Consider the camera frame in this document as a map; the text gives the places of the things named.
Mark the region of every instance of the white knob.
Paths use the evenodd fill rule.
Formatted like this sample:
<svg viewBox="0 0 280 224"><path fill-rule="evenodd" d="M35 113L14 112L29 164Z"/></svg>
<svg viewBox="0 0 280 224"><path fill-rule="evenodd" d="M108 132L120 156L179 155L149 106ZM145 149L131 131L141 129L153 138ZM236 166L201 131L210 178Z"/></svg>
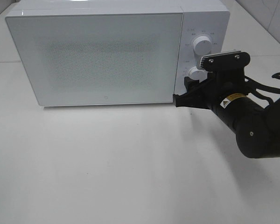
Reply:
<svg viewBox="0 0 280 224"><path fill-rule="evenodd" d="M193 47L199 56L207 55L211 51L211 40L207 36L199 36L193 41Z"/></svg>
<svg viewBox="0 0 280 224"><path fill-rule="evenodd" d="M204 70L199 70L197 67L193 67L189 70L189 77L194 80L199 80L202 82L207 78L207 73Z"/></svg>

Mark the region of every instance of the microwave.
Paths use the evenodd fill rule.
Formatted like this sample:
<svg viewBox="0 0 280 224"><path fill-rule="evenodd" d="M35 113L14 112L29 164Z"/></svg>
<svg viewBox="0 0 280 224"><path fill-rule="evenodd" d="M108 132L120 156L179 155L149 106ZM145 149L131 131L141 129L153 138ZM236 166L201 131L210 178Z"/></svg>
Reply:
<svg viewBox="0 0 280 224"><path fill-rule="evenodd" d="M221 51L219 0L21 0L6 23L41 106L172 103Z"/></svg>

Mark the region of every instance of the white countertop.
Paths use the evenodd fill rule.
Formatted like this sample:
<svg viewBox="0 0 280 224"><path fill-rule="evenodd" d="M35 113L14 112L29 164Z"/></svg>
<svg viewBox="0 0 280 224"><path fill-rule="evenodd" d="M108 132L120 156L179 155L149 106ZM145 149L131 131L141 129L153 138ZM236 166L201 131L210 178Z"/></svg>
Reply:
<svg viewBox="0 0 280 224"><path fill-rule="evenodd" d="M245 71L280 87L280 56ZM0 224L43 223L280 224L280 158L245 158L208 110L42 108L22 64L0 63Z"/></svg>

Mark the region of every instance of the warning label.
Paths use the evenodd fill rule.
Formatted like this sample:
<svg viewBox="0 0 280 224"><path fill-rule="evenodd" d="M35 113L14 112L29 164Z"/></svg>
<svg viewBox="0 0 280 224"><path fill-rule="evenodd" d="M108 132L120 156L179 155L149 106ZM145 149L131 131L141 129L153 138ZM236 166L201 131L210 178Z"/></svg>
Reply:
<svg viewBox="0 0 280 224"><path fill-rule="evenodd" d="M234 93L234 94L231 94L230 96L228 96L226 98L229 99L230 101L233 101L235 99L242 98L242 97L246 97L246 96L242 93Z"/></svg>
<svg viewBox="0 0 280 224"><path fill-rule="evenodd" d="M221 107L223 107L224 109L228 106L228 104L230 104L230 100L229 99L227 99L227 98L225 98L221 103L220 103L220 105L221 105Z"/></svg>
<svg viewBox="0 0 280 224"><path fill-rule="evenodd" d="M229 95L228 97L226 97L221 103L221 107L223 107L224 109L233 101L236 100L238 98L242 98L242 97L246 97L244 94L242 93L234 93Z"/></svg>

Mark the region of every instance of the microwave control panel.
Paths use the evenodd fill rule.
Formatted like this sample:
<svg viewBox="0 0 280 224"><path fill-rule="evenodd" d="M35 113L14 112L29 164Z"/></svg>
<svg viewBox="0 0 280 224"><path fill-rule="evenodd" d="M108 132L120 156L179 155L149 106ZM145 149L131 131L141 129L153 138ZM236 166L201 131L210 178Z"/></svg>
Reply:
<svg viewBox="0 0 280 224"><path fill-rule="evenodd" d="M207 78L207 73L197 68L197 62L204 55L221 51L229 15L228 11L184 13L175 94L186 92L186 76L200 81Z"/></svg>

